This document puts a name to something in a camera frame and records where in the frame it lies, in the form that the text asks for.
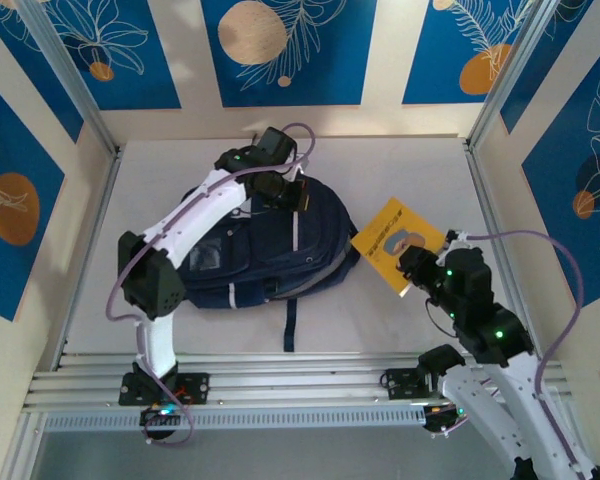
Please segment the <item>yellow book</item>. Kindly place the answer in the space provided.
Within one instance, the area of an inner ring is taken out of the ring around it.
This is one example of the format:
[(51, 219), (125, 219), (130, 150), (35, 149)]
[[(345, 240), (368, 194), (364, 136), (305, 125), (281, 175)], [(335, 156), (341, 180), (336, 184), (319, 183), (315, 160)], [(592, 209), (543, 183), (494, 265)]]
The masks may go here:
[(403, 297), (410, 282), (399, 271), (399, 257), (411, 246), (438, 253), (444, 238), (442, 231), (392, 197), (351, 243), (391, 289)]

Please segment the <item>navy blue backpack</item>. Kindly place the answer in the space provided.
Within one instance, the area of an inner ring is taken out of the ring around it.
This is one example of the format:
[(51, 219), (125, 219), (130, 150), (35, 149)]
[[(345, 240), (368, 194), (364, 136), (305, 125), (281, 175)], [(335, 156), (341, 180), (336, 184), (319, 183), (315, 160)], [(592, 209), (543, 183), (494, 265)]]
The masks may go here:
[(342, 283), (360, 255), (357, 229), (339, 196), (309, 181), (309, 208), (270, 208), (259, 196), (223, 217), (190, 251), (178, 273), (199, 309), (240, 309), (285, 302), (283, 348), (295, 349), (297, 302)]

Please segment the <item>blue poster dark circle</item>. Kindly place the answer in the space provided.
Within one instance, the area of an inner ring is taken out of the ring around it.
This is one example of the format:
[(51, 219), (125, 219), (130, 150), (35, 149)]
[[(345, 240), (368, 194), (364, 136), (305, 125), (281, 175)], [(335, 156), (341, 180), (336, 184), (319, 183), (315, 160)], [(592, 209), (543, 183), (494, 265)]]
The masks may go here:
[(522, 164), (548, 234), (577, 260), (584, 302), (600, 298), (600, 57)]

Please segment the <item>blue poster large cream circle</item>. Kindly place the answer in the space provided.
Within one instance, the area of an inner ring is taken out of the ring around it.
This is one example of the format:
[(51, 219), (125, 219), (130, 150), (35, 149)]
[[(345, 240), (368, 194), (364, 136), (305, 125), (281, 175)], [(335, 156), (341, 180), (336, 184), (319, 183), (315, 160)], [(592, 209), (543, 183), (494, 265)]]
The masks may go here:
[(226, 108), (356, 106), (377, 0), (200, 0)]

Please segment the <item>black controller board green LED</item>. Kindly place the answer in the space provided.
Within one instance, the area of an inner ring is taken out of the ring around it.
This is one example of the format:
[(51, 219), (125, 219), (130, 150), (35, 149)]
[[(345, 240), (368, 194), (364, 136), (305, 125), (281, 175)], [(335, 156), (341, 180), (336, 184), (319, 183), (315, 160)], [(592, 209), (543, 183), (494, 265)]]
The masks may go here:
[(440, 406), (425, 406), (424, 414), (424, 428), (433, 437), (440, 435), (448, 436), (469, 420), (467, 412), (454, 403)]
[(174, 404), (153, 405), (140, 413), (141, 427), (176, 427), (181, 424), (180, 410)]

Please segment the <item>aluminium extrusion base rails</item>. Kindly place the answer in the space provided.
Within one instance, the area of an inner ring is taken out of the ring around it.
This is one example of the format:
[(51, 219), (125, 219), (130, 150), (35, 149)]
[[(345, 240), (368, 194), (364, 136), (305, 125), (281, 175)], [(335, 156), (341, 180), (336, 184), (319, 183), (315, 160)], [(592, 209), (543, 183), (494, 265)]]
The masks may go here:
[[(68, 354), (33, 375), (25, 412), (118, 409), (131, 354)], [(207, 373), (212, 409), (362, 406), (388, 401), (381, 374), (412, 368), (415, 353), (184, 354), (179, 369)]]

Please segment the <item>blue poster small orange circle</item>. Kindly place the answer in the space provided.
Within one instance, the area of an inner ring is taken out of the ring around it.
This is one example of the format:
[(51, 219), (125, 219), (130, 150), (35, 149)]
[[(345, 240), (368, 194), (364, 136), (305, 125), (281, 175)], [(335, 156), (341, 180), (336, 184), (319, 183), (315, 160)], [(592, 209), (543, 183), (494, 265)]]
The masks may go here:
[(181, 107), (148, 0), (49, 0), (44, 9), (101, 110)]

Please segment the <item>blue poster orange circle fern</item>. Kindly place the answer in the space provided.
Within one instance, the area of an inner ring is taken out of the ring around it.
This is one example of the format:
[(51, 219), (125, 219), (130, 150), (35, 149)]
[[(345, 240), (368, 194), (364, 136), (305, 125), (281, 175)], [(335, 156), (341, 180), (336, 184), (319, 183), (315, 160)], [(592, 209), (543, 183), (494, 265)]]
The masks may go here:
[(481, 103), (534, 0), (430, 0), (405, 105)]

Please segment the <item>grey acrylic panel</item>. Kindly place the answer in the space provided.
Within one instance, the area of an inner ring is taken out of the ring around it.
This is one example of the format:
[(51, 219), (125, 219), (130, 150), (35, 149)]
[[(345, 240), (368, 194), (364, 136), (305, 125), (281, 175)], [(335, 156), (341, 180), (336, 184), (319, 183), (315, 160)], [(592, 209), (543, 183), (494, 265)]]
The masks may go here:
[(476, 430), (209, 430), (182, 448), (136, 432), (44, 436), (32, 480), (510, 480)]

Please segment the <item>blue poster peach circle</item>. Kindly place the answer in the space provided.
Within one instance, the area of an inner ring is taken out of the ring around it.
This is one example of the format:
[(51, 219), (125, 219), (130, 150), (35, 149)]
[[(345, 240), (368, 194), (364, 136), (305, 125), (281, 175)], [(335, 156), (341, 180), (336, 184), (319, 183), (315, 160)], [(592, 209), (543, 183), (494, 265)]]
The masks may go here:
[(0, 38), (76, 143), (84, 120), (16, 10), (14, 0), (0, 0)]

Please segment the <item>blue poster white leaf lines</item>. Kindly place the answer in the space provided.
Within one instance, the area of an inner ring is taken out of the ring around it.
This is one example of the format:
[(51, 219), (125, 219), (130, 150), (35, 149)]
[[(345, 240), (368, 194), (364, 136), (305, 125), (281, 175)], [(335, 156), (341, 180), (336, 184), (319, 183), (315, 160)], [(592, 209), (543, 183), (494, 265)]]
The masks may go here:
[(543, 33), (500, 109), (507, 134), (514, 131), (585, 14), (596, 1), (558, 0)]

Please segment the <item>blue poster orange circle leaves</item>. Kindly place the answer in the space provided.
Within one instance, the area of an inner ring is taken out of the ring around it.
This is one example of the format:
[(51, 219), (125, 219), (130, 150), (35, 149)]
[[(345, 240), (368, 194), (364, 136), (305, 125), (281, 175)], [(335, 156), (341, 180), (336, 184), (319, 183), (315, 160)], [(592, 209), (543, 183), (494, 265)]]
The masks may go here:
[(0, 317), (12, 321), (64, 173), (0, 95)]

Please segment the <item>aluminium table side rail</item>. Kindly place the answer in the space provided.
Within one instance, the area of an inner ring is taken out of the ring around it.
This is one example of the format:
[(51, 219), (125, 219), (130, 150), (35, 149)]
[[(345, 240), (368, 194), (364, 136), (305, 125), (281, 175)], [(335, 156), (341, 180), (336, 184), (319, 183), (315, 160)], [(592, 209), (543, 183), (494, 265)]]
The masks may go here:
[(60, 360), (64, 353), (65, 345), (67, 343), (68, 334), (70, 331), (70, 327), (75, 316), (75, 312), (77, 306), (79, 304), (80, 296), (84, 287), (84, 283), (86, 281), (86, 276), (88, 274), (88, 269), (95, 252), (95, 248), (97, 245), (97, 241), (100, 235), (100, 231), (102, 228), (102, 224), (104, 222), (104, 218), (106, 216), (106, 212), (110, 203), (111, 195), (115, 186), (115, 182), (117, 179), (117, 175), (120, 169), (120, 165), (122, 162), (123, 155), (123, 147), (118, 147), (116, 149), (115, 156), (113, 157), (111, 166), (107, 172), (106, 182), (100, 197), (100, 201), (98, 203), (98, 209), (96, 211), (96, 215), (91, 225), (91, 229), (89, 231), (88, 243), (86, 245), (86, 250), (84, 254), (84, 258), (80, 264), (79, 275), (76, 279), (75, 286), (71, 292), (69, 297), (69, 304), (66, 311), (66, 316), (62, 322), (61, 329), (57, 335), (56, 342), (54, 345), (53, 355), (51, 357), (48, 370), (56, 371), (60, 366)]
[[(471, 147), (468, 140), (464, 142), (464, 149), (482, 215), (484, 217), (486, 230), (489, 235), (502, 233), (503, 230), (501, 229), (499, 222), (496, 204), (489, 188), (487, 176), (479, 162), (479, 157), (474, 152), (474, 149)], [(536, 334), (531, 321), (528, 305), (523, 297), (514, 265), (508, 255), (506, 241), (504, 238), (494, 238), (490, 239), (489, 242), (494, 252), (499, 276), (509, 307), (519, 316), (527, 327), (536, 350), (539, 353), (542, 353), (538, 335)]]

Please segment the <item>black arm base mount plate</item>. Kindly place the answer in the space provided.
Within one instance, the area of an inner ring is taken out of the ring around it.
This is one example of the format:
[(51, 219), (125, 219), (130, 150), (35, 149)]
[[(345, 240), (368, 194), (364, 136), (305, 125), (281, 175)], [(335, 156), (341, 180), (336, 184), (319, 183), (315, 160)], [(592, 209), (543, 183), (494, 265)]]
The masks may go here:
[[(185, 405), (204, 405), (209, 394), (210, 375), (207, 373), (170, 373), (163, 383)], [(118, 404), (121, 406), (150, 406), (171, 402), (165, 393), (143, 370), (123, 376)]]
[(424, 367), (391, 368), (383, 372), (379, 383), (390, 400), (440, 400), (449, 401), (443, 393), (448, 375), (432, 372)]

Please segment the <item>aluminium frame post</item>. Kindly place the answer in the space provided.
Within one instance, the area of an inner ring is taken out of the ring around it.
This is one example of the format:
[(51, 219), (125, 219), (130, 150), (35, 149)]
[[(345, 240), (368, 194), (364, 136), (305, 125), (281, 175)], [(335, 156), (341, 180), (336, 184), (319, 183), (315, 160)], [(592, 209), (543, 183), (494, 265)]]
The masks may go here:
[(14, 3), (31, 37), (81, 117), (102, 147), (116, 158), (119, 146), (43, 6), (37, 0), (14, 0)]
[(494, 123), (502, 124), (507, 134), (516, 129), (568, 41), (570, 28), (561, 0), (530, 0), (529, 7), (530, 14), (467, 137), (471, 153), (478, 150)]

